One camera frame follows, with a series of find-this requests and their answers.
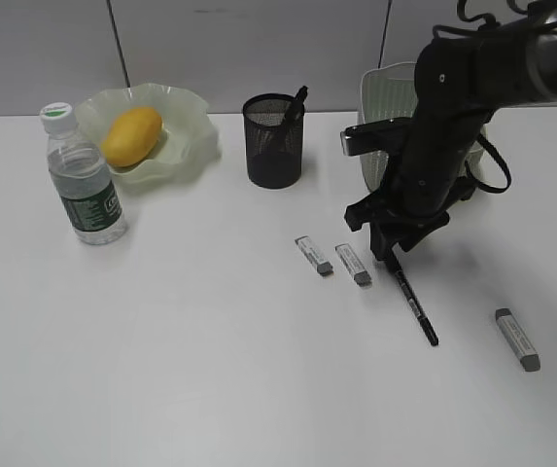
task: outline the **plastic bottle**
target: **plastic bottle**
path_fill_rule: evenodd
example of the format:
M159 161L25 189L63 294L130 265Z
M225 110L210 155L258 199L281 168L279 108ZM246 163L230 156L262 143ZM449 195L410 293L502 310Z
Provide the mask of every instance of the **plastic bottle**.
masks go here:
M127 224L112 175L99 149L80 134L73 107L50 104L40 117L49 134L49 172L75 233L91 245L120 238Z

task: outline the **pen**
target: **pen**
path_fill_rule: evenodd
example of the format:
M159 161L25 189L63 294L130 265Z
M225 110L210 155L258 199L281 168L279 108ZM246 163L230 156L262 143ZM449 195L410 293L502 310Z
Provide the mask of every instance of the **pen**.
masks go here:
M432 346L438 345L439 341L437 339L437 335L435 334L434 328L432 327L432 323L425 314L425 311L421 307L421 304L419 304L416 295L414 295L414 291L407 281L407 277L405 277L403 269L401 268L399 260L397 259L397 256L395 256L393 250L390 250L388 258L384 261L384 263L386 264L386 269L388 270L388 272L393 275L393 277L399 284L401 291L405 295L408 304L412 308L414 316L416 316L418 323L421 325L421 328L423 328L423 332L425 333L425 336L427 336L430 344Z

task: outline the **mango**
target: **mango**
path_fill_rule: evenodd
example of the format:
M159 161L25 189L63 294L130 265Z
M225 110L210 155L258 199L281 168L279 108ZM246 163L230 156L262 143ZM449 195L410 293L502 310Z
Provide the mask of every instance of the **mango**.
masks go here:
M129 167L149 155L161 133L161 115L153 107L136 107L118 115L101 152L109 165Z

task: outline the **pen holder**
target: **pen holder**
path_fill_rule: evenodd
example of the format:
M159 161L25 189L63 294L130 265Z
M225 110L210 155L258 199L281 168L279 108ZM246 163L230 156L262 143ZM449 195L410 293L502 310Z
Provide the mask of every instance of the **pen holder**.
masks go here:
M280 134L280 124L293 100L286 94L263 94L253 97L243 106L248 177L260 187L286 188L301 175L303 107L287 130L283 128L282 141L274 140Z

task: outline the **bottle cap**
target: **bottle cap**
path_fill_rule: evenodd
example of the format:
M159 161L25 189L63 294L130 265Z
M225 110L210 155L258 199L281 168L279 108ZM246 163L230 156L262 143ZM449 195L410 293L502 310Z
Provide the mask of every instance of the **bottle cap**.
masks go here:
M49 104L40 112L41 122L49 134L59 134L77 128L73 106L65 102Z

